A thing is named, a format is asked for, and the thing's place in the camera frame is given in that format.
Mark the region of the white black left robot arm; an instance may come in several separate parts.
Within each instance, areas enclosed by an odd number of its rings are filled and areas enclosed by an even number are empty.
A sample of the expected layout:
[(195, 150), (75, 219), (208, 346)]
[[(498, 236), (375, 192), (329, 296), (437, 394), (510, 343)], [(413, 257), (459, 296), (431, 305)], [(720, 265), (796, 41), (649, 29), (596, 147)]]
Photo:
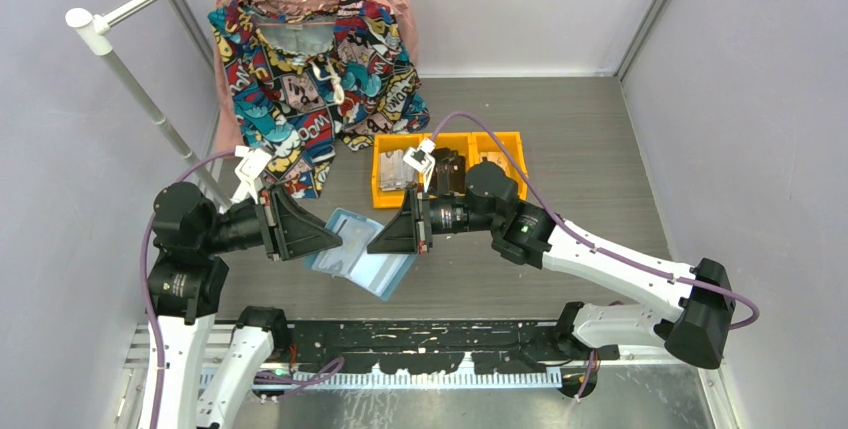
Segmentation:
[(145, 239), (158, 255), (144, 264), (149, 364), (141, 428), (227, 428), (266, 361), (291, 355), (283, 310), (248, 306), (223, 361), (200, 386), (206, 345), (229, 272), (223, 255), (261, 247), (288, 261), (341, 246), (341, 237), (301, 208), (287, 190), (263, 189), (219, 212), (193, 183), (177, 182), (154, 201)]

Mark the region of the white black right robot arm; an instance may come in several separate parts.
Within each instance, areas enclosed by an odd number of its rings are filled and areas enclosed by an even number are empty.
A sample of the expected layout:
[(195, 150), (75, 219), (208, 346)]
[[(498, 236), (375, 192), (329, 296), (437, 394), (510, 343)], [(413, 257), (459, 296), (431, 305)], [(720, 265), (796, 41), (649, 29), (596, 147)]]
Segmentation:
[(629, 298), (624, 305), (567, 304), (554, 335), (567, 359), (612, 345), (662, 347), (703, 369), (720, 366), (736, 304), (725, 267), (648, 256), (599, 238), (523, 200), (491, 162), (474, 165), (462, 195), (406, 189), (401, 209), (368, 244), (371, 254), (424, 254), (438, 234), (487, 232), (504, 259), (572, 275)]

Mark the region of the blue leather card holder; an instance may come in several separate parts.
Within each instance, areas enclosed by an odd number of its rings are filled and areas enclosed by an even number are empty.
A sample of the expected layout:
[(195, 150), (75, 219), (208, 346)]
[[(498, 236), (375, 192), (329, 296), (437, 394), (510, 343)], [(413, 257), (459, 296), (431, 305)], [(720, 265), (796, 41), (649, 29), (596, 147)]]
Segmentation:
[(305, 266), (347, 279), (383, 301), (390, 299), (416, 262), (414, 254), (370, 254), (367, 245), (384, 225), (366, 216), (337, 208), (325, 227), (339, 235), (343, 244), (308, 256)]

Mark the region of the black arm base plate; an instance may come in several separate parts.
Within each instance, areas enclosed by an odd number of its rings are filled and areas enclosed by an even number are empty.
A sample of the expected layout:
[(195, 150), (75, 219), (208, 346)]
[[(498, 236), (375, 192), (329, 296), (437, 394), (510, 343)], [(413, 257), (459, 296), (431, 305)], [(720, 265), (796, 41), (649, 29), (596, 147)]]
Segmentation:
[(589, 353), (546, 320), (247, 320), (270, 334), (271, 361), (315, 372), (336, 358), (343, 374), (450, 374), (470, 358), (477, 375), (540, 372)]

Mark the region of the yellow three-compartment bin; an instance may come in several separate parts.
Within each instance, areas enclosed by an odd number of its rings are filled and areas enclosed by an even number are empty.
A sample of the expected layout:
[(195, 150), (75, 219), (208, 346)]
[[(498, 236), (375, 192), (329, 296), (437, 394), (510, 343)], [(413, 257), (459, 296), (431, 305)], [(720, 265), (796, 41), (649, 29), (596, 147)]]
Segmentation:
[[(375, 208), (400, 207), (406, 184), (420, 179), (419, 173), (403, 162), (403, 156), (408, 149), (417, 148), (426, 137), (427, 133), (380, 134), (375, 137), (371, 176)], [(494, 162), (517, 181), (519, 196), (527, 198), (527, 184), (487, 132), (442, 132), (436, 139), (435, 148), (457, 152), (466, 169), (480, 162)]]

